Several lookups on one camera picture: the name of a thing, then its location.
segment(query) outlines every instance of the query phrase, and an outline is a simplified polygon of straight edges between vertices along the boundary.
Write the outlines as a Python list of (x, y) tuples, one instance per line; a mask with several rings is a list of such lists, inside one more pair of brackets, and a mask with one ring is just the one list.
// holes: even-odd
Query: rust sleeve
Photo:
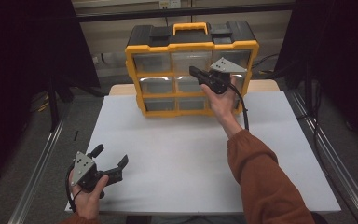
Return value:
[(241, 185), (248, 223), (314, 223), (310, 211), (275, 153), (248, 131), (227, 142), (228, 164)]

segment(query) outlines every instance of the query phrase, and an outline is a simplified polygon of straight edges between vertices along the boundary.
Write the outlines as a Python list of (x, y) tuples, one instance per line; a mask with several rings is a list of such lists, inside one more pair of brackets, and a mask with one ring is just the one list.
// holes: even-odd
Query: yellow handle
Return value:
[(177, 30), (204, 30), (205, 34), (208, 34), (206, 22), (177, 23), (173, 26), (173, 35), (175, 35)]

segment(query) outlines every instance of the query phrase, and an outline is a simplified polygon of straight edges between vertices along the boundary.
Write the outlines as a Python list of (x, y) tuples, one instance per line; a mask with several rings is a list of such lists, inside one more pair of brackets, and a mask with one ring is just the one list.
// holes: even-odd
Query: black curtain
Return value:
[(335, 2), (316, 54), (315, 75), (358, 131), (358, 1)]
[(50, 77), (99, 86), (79, 24), (52, 20), (72, 16), (70, 0), (0, 1), (0, 167), (21, 136), (32, 96), (47, 90)]

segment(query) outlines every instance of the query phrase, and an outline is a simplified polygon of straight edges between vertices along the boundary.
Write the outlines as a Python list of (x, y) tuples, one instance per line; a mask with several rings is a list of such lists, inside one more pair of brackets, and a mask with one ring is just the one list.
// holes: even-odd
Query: wall outlet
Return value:
[(181, 8), (180, 0), (170, 0), (170, 8)]
[(160, 0), (159, 9), (167, 9), (167, 8), (170, 8), (170, 0)]

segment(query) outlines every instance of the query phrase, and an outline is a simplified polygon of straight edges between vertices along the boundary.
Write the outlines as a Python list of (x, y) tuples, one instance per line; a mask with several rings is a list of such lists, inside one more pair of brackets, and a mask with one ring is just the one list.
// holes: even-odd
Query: white tabletop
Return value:
[[(249, 126), (278, 156), (311, 211), (339, 211), (337, 200), (282, 91), (245, 96)], [(102, 213), (242, 213), (240, 187), (227, 164), (227, 137), (215, 118), (147, 118), (135, 96), (106, 96), (88, 151), (103, 144), (98, 170), (128, 154), (124, 180), (105, 188)]]

